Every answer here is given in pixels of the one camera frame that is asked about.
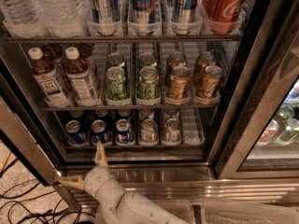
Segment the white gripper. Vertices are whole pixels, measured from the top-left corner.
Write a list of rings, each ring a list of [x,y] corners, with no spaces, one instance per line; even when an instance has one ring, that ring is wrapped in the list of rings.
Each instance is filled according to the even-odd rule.
[[[72,175],[61,177],[58,182],[74,189],[85,189],[96,200],[106,200],[110,191],[108,181],[114,179],[114,175],[107,169],[106,152],[101,143],[97,145],[94,162],[97,166],[86,174],[84,180],[81,175]]]

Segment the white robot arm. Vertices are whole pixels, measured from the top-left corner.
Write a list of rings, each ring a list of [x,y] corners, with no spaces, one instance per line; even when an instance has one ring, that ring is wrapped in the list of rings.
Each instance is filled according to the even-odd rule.
[[[93,196],[106,224],[188,224],[140,193],[127,191],[110,172],[102,144],[97,145],[95,163],[85,177],[61,177],[58,182]]]

